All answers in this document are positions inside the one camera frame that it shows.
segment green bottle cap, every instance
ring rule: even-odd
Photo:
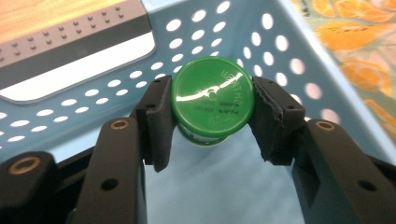
[[[171,102],[182,135],[194,144],[213,146],[247,124],[254,108],[254,88],[238,64],[203,57],[177,73]]]

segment patterned cloth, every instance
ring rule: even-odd
[[[396,0],[290,0],[396,142]]]

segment bottle cap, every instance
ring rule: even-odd
[[[254,88],[238,64],[208,56],[179,70],[171,102],[182,135],[194,144],[213,146],[247,124],[254,108]]]

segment circular hole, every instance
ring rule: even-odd
[[[296,75],[301,75],[305,71],[303,61],[301,61],[300,59],[291,59],[290,70]]]
[[[253,34],[251,34],[251,43],[253,43],[254,46],[259,46],[262,43],[262,38],[259,33],[253,32]]]
[[[163,63],[154,63],[154,64],[151,66],[151,70],[155,71],[155,70],[158,70],[158,69],[160,69],[160,68],[162,68],[162,67],[163,67]]]
[[[116,95],[122,96],[122,95],[125,95],[126,93],[128,93],[127,90],[120,90],[120,91],[117,91]]]
[[[264,52],[262,57],[264,59],[265,64],[267,64],[268,66],[271,66],[274,64],[274,56],[272,55],[272,53]]]
[[[110,190],[113,190],[114,188],[116,188],[118,184],[119,184],[119,181],[117,179],[109,178],[102,183],[101,189],[104,191],[110,191]]]
[[[222,2],[218,6],[218,9],[216,9],[216,12],[219,13],[219,14],[224,13],[225,11],[228,10],[229,7],[230,7],[230,2],[229,1]]]
[[[6,113],[0,112],[0,119],[3,119],[3,118],[5,118],[6,116],[7,116],[7,114],[6,114]]]
[[[56,119],[54,120],[54,122],[59,123],[59,122],[65,121],[65,120],[67,120],[67,119],[68,119],[67,116],[61,116],[61,117],[59,117],[59,118],[56,118]]]
[[[130,78],[137,78],[143,75],[142,71],[134,71],[131,73],[131,75],[129,75]]]
[[[181,67],[182,67],[182,66],[176,67],[176,68],[174,69],[174,73],[177,73],[177,72],[180,70]]]
[[[191,53],[192,54],[197,54],[197,53],[201,52],[203,49],[204,49],[204,47],[198,46],[195,49],[193,49]]]
[[[129,126],[129,121],[126,119],[118,119],[110,124],[113,130],[121,130]]]
[[[166,74],[162,73],[162,74],[157,75],[157,76],[155,77],[155,79],[160,78],[160,77],[165,77],[165,76],[166,76]]]
[[[251,58],[251,51],[248,47],[244,47],[244,56],[246,59],[250,59]]]
[[[265,13],[262,15],[262,27],[264,27],[265,30],[269,30],[274,26],[274,19],[269,13]]]
[[[285,51],[289,48],[289,40],[283,36],[279,35],[275,39],[276,48],[280,51]]]
[[[258,77],[262,76],[262,68],[259,67],[257,64],[253,67],[254,74]]]
[[[275,79],[279,86],[285,87],[288,85],[288,78],[283,73],[276,73]]]
[[[206,16],[206,11],[205,10],[199,10],[197,12],[194,13],[194,15],[192,15],[192,21],[194,22],[198,22],[204,19],[204,17]]]
[[[178,62],[178,61],[180,61],[182,58],[183,58],[183,54],[177,54],[177,55],[175,55],[173,58],[172,58],[172,62],[173,63],[175,63],[175,62]]]
[[[15,122],[11,123],[11,127],[14,127],[14,128],[21,127],[21,126],[25,126],[28,123],[30,123],[29,120],[25,120],[25,119],[24,120],[18,120],[18,121],[15,121]]]
[[[147,81],[141,81],[136,84],[136,87],[142,88],[142,87],[146,86],[147,84],[148,84]]]
[[[15,136],[15,137],[8,139],[8,142],[19,142],[19,141],[23,140],[24,138],[25,138],[25,136],[21,136],[21,135]]]
[[[309,98],[318,100],[322,96],[322,92],[320,86],[315,83],[308,83],[305,85],[305,93],[309,96]]]
[[[77,102],[77,100],[75,99],[68,99],[62,102],[62,106],[70,106],[73,105]]]
[[[172,40],[172,42],[169,44],[169,48],[170,49],[177,49],[178,47],[180,47],[180,45],[183,43],[183,40],[178,38],[178,39],[174,39]]]
[[[83,106],[80,107],[79,109],[76,110],[76,113],[80,114],[80,113],[84,113],[85,111],[87,111],[89,108],[87,106]]]
[[[222,29],[224,29],[225,27],[225,21],[221,21],[218,24],[215,25],[215,27],[213,27],[213,32],[217,33],[219,31],[221,31]]]
[[[244,67],[244,62],[242,62],[241,59],[237,59],[237,60],[236,60],[236,63],[237,63],[239,66]]]
[[[340,117],[338,117],[338,114],[330,109],[321,110],[320,115],[323,119],[329,120],[329,121],[337,123],[337,124],[340,123]]]
[[[169,32],[173,32],[177,30],[181,25],[181,20],[175,19],[172,21],[169,21],[169,23],[166,25],[166,30]]]
[[[94,96],[99,93],[99,90],[89,90],[85,92],[85,96]]]
[[[300,97],[299,97],[298,95],[291,94],[290,96],[293,97],[293,99],[294,99],[295,101],[297,101],[297,103],[299,103],[300,105],[303,104],[303,102],[301,101],[301,99],[300,99]]]
[[[118,80],[118,79],[115,79],[115,80],[110,81],[110,82],[107,84],[107,86],[111,88],[111,87],[116,87],[116,86],[118,86],[118,85],[120,85],[120,84],[121,84],[121,81]]]
[[[147,109],[154,109],[154,108],[155,108],[155,105],[146,105],[146,108],[147,108]]]
[[[358,181],[359,186],[361,186],[361,188],[368,190],[368,191],[376,191],[376,187],[374,184],[372,184],[370,181],[367,180],[360,180]]]
[[[53,110],[46,109],[46,110],[41,110],[40,112],[37,113],[37,115],[39,117],[43,117],[43,116],[48,116],[48,115],[50,115],[52,113],[53,113]]]
[[[219,45],[219,44],[221,43],[221,41],[222,41],[221,38],[215,39],[215,40],[212,42],[212,44],[211,44],[210,46],[211,46],[212,48],[214,48],[214,47],[216,47],[217,45]]]
[[[38,133],[47,129],[47,126],[38,126],[32,129],[32,133]]]
[[[96,101],[96,104],[97,105],[102,105],[102,104],[105,104],[107,101],[108,101],[107,98],[101,98],[101,99]]]
[[[204,30],[195,31],[194,34],[192,34],[191,39],[197,40],[197,39],[201,38],[202,36],[204,36],[204,34],[205,34]]]

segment light blue plastic basket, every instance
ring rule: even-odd
[[[33,150],[62,161],[91,147],[100,126],[128,115],[155,77],[173,75],[197,57],[219,55],[252,76],[275,80],[302,103],[308,118],[340,123],[364,152],[396,163],[392,141],[288,0],[142,3],[156,45],[150,55],[35,103],[0,100],[0,162]],[[117,84],[108,85],[113,80]],[[89,90],[98,93],[87,96]],[[62,105],[67,100],[74,103]],[[45,129],[32,132],[36,127]],[[150,223],[303,221],[290,176],[262,161],[248,128],[209,150],[176,133],[172,150],[165,171],[147,172]]]

